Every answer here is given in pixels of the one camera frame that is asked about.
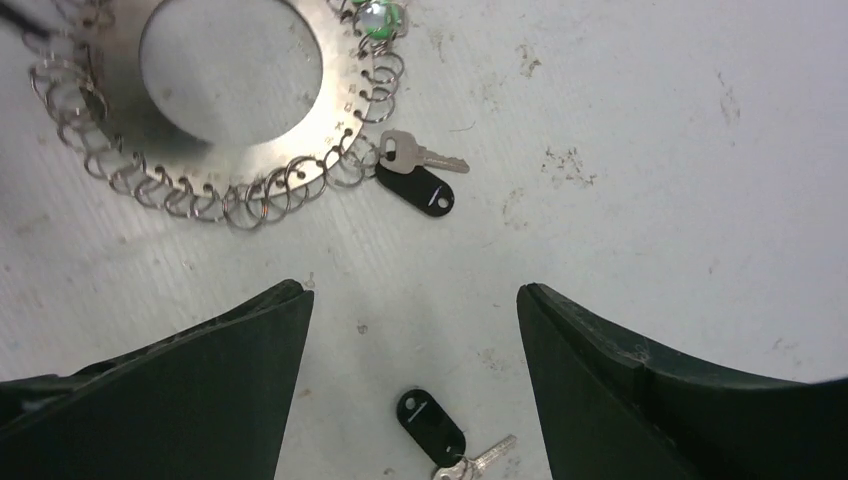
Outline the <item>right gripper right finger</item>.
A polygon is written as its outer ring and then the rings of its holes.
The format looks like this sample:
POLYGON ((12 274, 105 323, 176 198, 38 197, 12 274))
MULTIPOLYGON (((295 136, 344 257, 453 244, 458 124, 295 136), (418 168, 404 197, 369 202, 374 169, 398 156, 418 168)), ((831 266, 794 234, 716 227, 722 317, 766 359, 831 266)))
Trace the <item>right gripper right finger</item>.
POLYGON ((556 479, 843 479, 847 382, 800 383, 682 353, 544 284, 517 317, 556 479))

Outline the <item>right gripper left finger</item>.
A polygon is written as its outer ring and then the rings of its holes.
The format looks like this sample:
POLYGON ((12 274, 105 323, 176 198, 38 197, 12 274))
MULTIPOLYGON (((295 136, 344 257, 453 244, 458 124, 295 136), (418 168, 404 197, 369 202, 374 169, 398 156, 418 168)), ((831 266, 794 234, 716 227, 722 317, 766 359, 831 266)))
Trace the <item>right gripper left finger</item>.
POLYGON ((271 479, 314 294, 283 281, 69 374, 1 385, 5 479, 271 479))

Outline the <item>black tagged key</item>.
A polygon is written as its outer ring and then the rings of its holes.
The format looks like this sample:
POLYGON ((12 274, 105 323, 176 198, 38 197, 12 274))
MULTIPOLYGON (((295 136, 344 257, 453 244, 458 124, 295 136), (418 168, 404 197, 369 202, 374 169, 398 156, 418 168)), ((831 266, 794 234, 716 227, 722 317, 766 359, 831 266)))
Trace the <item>black tagged key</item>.
POLYGON ((436 399, 420 388, 407 390, 399 396, 396 419, 435 463, 433 480, 480 479, 490 465, 517 444, 517 438, 508 435, 480 455, 466 456, 462 430, 436 399))
POLYGON ((380 159, 375 166, 378 182, 430 217, 447 215, 455 203, 452 187, 429 167, 466 174, 468 163, 437 154, 418 144, 413 134, 386 130, 381 134, 380 159))

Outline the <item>metal key organizer disc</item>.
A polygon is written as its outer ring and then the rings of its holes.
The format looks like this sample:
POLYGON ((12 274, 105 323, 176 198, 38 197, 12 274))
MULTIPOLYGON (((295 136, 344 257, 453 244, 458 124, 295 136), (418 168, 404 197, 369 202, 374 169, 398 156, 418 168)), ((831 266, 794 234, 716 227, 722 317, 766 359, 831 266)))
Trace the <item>metal key organizer disc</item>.
POLYGON ((380 156, 406 71, 353 1, 57 1, 28 79, 83 172, 139 207, 252 231, 380 156))

